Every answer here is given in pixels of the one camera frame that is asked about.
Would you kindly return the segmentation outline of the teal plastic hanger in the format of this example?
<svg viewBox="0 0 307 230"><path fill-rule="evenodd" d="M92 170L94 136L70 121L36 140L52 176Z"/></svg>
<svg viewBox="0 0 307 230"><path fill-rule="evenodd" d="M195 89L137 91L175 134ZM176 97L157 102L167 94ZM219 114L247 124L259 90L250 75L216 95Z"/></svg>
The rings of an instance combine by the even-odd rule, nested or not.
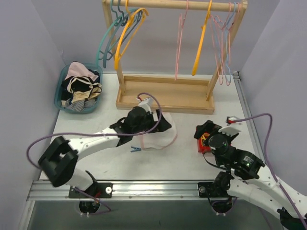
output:
<svg viewBox="0 0 307 230"><path fill-rule="evenodd" d="M124 10L120 5L124 2L124 0L118 0L114 5L115 2L111 0L109 4L103 4L106 32L100 41L95 58L96 63L102 63L103 68L106 68L108 62L115 57L116 46L119 42L116 33L128 24L129 13L134 13L137 10L136 8Z"/></svg>

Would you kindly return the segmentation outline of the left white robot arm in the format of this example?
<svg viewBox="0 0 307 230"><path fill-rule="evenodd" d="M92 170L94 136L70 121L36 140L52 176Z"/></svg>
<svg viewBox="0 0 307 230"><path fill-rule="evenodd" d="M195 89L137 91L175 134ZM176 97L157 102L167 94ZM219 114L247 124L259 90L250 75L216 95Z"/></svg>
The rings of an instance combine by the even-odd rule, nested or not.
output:
<svg viewBox="0 0 307 230"><path fill-rule="evenodd" d="M175 123L169 113L160 110L147 112L136 106L126 117L119 119L93 137L55 138L38 164L54 187L76 187L86 197L97 192L97 181L89 171L76 167L77 162L104 149L116 148L130 142L134 134L146 132L146 137L165 138L175 133Z"/></svg>

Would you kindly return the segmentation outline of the red plastic clip bin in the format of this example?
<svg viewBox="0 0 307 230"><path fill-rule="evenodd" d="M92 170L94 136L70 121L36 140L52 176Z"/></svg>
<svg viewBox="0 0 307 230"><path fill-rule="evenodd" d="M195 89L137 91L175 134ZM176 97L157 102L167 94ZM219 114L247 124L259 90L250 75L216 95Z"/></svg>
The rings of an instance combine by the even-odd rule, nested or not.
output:
<svg viewBox="0 0 307 230"><path fill-rule="evenodd" d="M202 146L201 144L201 139L197 140L197 147L198 147L198 153L204 154L204 153L208 153L211 152L211 149L209 146Z"/></svg>

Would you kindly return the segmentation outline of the black underwear with beige band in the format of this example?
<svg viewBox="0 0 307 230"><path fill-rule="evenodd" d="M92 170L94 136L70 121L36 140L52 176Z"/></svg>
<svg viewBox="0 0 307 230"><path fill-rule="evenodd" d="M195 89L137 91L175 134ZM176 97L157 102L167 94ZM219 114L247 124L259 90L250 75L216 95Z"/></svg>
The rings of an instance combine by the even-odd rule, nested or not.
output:
<svg viewBox="0 0 307 230"><path fill-rule="evenodd" d="M65 79L61 86L72 95L75 101L93 99L102 92L101 83L86 76L71 76Z"/></svg>

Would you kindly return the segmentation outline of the pink wire hanger with garment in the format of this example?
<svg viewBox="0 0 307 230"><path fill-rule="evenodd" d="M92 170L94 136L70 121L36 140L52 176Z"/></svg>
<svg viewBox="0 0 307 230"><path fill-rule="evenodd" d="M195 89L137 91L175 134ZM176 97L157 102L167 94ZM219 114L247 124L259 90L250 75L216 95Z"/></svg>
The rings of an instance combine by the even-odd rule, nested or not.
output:
<svg viewBox="0 0 307 230"><path fill-rule="evenodd" d="M177 50L176 50L176 64L175 64L175 81L178 77L178 70L179 70L179 60L180 60L180 52L181 52L181 44L182 44L182 35L183 29L185 24L185 19L189 10L189 0L186 1L186 10L185 14L180 14L178 20L178 32L177 32Z"/></svg>

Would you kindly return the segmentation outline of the colourful clothes pegs in bin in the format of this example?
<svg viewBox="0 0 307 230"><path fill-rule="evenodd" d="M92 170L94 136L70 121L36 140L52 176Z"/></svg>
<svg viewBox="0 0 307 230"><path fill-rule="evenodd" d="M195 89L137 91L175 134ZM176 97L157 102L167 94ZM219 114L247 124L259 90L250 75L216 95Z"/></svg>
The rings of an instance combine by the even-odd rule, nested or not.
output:
<svg viewBox="0 0 307 230"><path fill-rule="evenodd" d="M205 141L206 139L209 137L209 135L207 133L203 134L201 137L201 144L202 146L206 146Z"/></svg>

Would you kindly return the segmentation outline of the blue clothes peg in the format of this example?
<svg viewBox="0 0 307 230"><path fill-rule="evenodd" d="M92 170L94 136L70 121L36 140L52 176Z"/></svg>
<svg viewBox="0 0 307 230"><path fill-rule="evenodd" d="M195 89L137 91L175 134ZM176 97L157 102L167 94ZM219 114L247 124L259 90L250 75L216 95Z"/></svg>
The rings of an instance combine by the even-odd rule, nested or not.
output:
<svg viewBox="0 0 307 230"><path fill-rule="evenodd" d="M138 152L138 151L141 151L142 149L140 147L134 147L134 146L131 146L131 153L133 152Z"/></svg>

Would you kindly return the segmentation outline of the wooden clothes rack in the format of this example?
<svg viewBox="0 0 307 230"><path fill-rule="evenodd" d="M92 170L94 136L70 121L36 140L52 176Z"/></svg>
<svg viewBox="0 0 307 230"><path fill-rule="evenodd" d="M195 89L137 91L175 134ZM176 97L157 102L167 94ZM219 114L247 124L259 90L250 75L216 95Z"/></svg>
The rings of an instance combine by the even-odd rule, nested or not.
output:
<svg viewBox="0 0 307 230"><path fill-rule="evenodd" d="M186 9L183 0L129 0L128 6L136 8ZM208 10L209 2L189 2L189 10ZM217 82L230 85L231 80L224 71L229 67L231 46L247 9L246 0L240 3L212 2L211 15L207 23L213 30L220 29L221 34L213 34L213 47L220 48L215 54L216 69L210 80L171 79L166 76L150 77L141 74L123 74L121 63L115 70L119 89L116 100L117 109L134 107L133 95L146 90L158 97L161 108L167 112L204 114L214 113L213 90Z"/></svg>

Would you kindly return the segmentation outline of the blue grey plastic hanger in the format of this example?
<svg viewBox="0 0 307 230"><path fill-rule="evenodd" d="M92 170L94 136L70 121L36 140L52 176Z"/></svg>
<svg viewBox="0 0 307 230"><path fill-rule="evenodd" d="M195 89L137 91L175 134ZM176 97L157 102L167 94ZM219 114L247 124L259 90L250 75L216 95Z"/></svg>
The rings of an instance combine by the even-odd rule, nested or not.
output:
<svg viewBox="0 0 307 230"><path fill-rule="evenodd" d="M116 33L116 37L117 37L117 38L120 38L122 31L123 31L123 29L120 29L120 30ZM129 36L127 37L127 39L124 41L124 43L122 44L122 48L126 45L127 41L128 41L129 38L131 37L131 35L132 35L132 33L130 33L130 35L129 35Z"/></svg>

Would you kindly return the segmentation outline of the aluminium mounting rail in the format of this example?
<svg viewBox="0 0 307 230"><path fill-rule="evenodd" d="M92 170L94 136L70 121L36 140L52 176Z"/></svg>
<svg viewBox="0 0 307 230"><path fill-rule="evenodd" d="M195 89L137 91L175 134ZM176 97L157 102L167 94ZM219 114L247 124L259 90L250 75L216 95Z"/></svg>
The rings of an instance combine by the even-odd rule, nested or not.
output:
<svg viewBox="0 0 307 230"><path fill-rule="evenodd" d="M213 180L171 181L98 181L82 191L71 185L53 187L49 181L33 182L28 201L86 200L94 197L101 200L128 199L198 199L228 198L230 191L218 188Z"/></svg>

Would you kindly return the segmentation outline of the white pink underwear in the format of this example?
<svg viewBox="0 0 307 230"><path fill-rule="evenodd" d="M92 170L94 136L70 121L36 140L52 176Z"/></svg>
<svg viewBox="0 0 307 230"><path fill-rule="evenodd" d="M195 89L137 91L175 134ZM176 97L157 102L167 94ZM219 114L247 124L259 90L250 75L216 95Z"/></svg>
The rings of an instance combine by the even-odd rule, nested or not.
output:
<svg viewBox="0 0 307 230"><path fill-rule="evenodd" d="M157 132L152 134L145 134L139 136L140 146L142 150L146 149L156 149L162 150L171 144L177 138L177 127L170 113L164 113L163 117L166 121L171 125L171 128L166 130L165 132Z"/></svg>

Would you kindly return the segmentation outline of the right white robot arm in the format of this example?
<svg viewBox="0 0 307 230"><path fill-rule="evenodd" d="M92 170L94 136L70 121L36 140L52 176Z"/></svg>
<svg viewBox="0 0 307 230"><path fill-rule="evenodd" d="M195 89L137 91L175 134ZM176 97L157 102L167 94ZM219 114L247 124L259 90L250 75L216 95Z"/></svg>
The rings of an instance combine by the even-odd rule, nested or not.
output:
<svg viewBox="0 0 307 230"><path fill-rule="evenodd" d="M207 120L198 125L195 139L204 141L220 169L212 187L218 196L235 196L271 213L288 230L307 228L307 197L276 176L255 154L238 149L232 141L240 129L230 122L225 127Z"/></svg>

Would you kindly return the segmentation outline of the yellow plastic hanger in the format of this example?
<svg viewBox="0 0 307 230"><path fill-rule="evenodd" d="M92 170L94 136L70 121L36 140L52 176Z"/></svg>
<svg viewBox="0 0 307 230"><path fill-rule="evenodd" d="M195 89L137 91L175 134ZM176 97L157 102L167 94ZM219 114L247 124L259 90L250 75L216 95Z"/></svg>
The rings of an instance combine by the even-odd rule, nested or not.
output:
<svg viewBox="0 0 307 230"><path fill-rule="evenodd" d="M127 23L124 26L124 29L121 33L121 36L118 41L117 49L115 52L115 59L114 59L114 68L115 70L119 69L119 61L126 52L128 46L130 45L132 39L135 37L136 33L144 23L146 17L149 15L148 11L145 8L137 8L134 12L129 10L128 8L129 1L125 1L125 10L128 14ZM131 37L127 41L126 45L122 48L122 44L127 39L127 37L132 33Z"/></svg>
<svg viewBox="0 0 307 230"><path fill-rule="evenodd" d="M205 18L204 24L202 26L200 42L199 42L199 45L198 45L195 61L194 61L192 71L191 71L192 76L195 76L196 73L197 73L197 69L198 69L198 65L199 65L199 61L200 61L200 56L201 56L201 51L202 51L202 46L203 46L203 42L204 42L204 39L205 39L207 23L208 23L208 20L210 18L210 15L211 15L212 2L213 2L212 0L209 1L209 6L208 6L206 18Z"/></svg>

